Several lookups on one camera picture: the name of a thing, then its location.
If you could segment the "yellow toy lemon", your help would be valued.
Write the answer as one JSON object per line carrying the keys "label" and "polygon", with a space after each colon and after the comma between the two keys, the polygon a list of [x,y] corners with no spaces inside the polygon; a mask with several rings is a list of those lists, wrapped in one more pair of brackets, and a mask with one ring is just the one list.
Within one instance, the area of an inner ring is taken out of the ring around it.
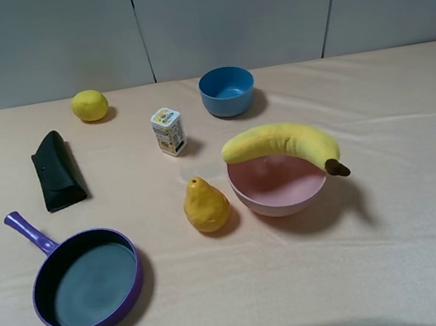
{"label": "yellow toy lemon", "polygon": [[108,100],[99,91],[78,92],[70,103],[73,114],[89,123],[103,119],[109,111]]}

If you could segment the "purple frying pan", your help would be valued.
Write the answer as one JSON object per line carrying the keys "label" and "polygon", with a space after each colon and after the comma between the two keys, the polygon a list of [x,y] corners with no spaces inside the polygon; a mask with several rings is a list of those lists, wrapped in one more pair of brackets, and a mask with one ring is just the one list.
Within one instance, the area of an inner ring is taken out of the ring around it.
{"label": "purple frying pan", "polygon": [[4,224],[46,255],[33,285],[33,306],[46,326],[116,326],[139,299],[144,272],[134,244],[98,228],[56,243],[17,211]]}

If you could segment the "small white printed carton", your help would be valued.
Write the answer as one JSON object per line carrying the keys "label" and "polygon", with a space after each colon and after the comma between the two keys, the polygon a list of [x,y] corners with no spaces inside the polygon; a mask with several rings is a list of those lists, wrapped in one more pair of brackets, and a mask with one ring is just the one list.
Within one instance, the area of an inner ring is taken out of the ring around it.
{"label": "small white printed carton", "polygon": [[177,157],[187,146],[187,137],[179,111],[159,108],[150,118],[158,146],[162,152]]}

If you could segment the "yellow toy pear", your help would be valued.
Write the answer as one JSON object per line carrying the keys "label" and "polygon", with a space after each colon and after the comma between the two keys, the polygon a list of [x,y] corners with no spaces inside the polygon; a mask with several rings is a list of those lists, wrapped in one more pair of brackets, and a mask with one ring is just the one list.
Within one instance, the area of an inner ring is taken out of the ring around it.
{"label": "yellow toy pear", "polygon": [[231,212],[227,197],[201,177],[190,179],[186,188],[183,209],[193,228],[207,234],[221,229]]}

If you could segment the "peach tablecloth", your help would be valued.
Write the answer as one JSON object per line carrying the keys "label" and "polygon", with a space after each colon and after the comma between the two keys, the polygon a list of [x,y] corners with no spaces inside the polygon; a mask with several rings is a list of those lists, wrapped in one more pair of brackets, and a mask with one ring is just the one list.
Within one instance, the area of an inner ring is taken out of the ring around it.
{"label": "peach tablecloth", "polygon": [[[3,223],[13,211],[57,241],[101,226],[135,243],[144,290],[117,326],[436,326],[436,42],[254,77],[254,106],[229,120],[208,114],[193,79],[110,92],[95,125],[65,100],[0,111],[0,326],[44,326],[31,301],[44,255]],[[177,157],[151,126],[164,107],[182,116]],[[260,217],[234,196],[220,149],[285,120],[332,134],[352,172],[308,210]],[[50,213],[31,155],[52,130],[88,198]],[[184,213],[193,177],[230,202],[214,233]]]}

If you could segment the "black folded glasses case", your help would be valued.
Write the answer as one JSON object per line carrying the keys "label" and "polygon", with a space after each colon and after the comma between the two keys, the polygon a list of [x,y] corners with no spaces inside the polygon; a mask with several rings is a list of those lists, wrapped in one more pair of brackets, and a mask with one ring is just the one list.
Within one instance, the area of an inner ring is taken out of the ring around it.
{"label": "black folded glasses case", "polygon": [[70,149],[57,131],[52,130],[31,155],[44,195],[46,209],[52,213],[88,198],[88,191],[78,177]]}

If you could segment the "pink plastic bowl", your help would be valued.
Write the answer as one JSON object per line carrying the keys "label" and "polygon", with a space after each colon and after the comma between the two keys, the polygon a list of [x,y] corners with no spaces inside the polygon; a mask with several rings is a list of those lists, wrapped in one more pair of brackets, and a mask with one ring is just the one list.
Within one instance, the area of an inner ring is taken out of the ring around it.
{"label": "pink plastic bowl", "polygon": [[268,155],[227,165],[229,184],[253,213],[283,217],[304,210],[325,184],[326,174],[305,159]]}

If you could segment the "blue plastic bowl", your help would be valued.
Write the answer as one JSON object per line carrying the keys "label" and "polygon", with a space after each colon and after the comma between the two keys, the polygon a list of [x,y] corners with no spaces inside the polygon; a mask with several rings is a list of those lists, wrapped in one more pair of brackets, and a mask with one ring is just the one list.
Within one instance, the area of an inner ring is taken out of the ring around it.
{"label": "blue plastic bowl", "polygon": [[198,87],[204,107],[213,116],[239,116],[254,101],[253,75],[236,66],[212,69],[200,77]]}

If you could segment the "yellow plush banana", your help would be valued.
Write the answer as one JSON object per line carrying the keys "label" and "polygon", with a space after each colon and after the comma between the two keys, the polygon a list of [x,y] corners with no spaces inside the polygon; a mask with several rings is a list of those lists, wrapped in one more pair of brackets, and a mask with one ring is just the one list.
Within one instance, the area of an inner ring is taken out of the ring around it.
{"label": "yellow plush banana", "polygon": [[331,176],[348,177],[351,173],[340,162],[337,140],[306,124],[280,122],[255,126],[229,139],[221,150],[228,164],[278,154],[305,159]]}

